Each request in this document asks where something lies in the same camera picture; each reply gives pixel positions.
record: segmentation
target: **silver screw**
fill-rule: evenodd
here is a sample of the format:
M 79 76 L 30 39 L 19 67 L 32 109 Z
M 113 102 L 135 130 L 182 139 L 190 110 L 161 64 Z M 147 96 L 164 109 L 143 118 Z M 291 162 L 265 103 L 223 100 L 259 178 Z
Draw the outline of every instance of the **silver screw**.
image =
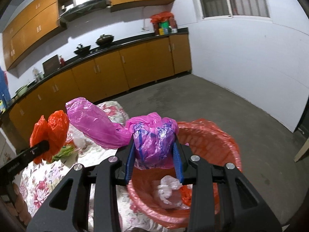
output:
M 191 159 L 192 161 L 199 161 L 199 160 L 200 160 L 200 157 L 197 156 L 197 155 L 192 155 L 190 159 Z
M 117 157 L 116 156 L 110 156 L 109 157 L 109 162 L 115 162 L 115 161 L 117 161 Z
M 75 171 L 78 171 L 78 170 L 82 169 L 82 165 L 81 164 L 76 164 L 76 165 L 74 165 L 73 168 L 74 168 Z
M 235 165 L 231 162 L 227 163 L 227 168 L 228 169 L 234 169 L 235 168 Z

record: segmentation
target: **range hood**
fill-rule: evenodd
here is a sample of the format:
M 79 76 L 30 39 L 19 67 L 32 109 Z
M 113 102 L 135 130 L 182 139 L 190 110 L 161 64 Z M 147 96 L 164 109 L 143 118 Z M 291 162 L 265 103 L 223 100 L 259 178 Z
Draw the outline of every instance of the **range hood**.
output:
M 95 10 L 105 9 L 109 5 L 108 0 L 71 0 L 71 2 L 73 2 L 71 8 L 59 17 L 60 23 L 66 24 Z

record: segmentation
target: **green vegetable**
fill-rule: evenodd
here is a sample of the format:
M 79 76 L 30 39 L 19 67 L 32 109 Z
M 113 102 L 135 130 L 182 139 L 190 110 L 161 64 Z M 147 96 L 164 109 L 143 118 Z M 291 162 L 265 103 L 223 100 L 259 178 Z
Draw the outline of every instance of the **green vegetable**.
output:
M 63 146 L 61 150 L 59 151 L 59 153 L 57 153 L 56 155 L 52 157 L 52 163 L 54 161 L 60 160 L 62 157 L 70 156 L 73 152 L 74 152 L 74 145 L 69 144 L 69 145 Z

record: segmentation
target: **window frame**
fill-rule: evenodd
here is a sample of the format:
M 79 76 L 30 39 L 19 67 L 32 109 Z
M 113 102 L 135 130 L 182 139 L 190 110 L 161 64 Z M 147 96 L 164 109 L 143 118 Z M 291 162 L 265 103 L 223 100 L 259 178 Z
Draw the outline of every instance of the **window frame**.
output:
M 203 1 L 202 0 L 193 0 L 193 2 L 194 2 L 194 8 L 195 8 L 195 12 L 196 12 L 196 15 L 197 15 L 197 19 L 200 20 L 200 21 L 217 20 L 217 19 L 230 19 L 230 18 L 254 19 L 254 20 L 259 20 L 259 21 L 271 21 L 270 9 L 269 9 L 267 0 L 265 0 L 265 3 L 266 3 L 267 14 L 268 14 L 269 17 L 251 16 L 251 15 L 250 16 L 233 15 L 231 0 L 227 0 L 229 15 L 204 17 L 204 10 L 203 10 L 203 7 L 202 7 Z

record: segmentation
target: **blue container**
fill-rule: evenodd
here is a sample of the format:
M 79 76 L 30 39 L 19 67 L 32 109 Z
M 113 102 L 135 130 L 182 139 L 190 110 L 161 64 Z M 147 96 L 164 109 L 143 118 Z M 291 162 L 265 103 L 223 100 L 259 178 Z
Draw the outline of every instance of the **blue container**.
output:
M 6 108 L 11 105 L 11 96 L 4 79 L 4 72 L 0 69 L 0 100 L 3 101 Z

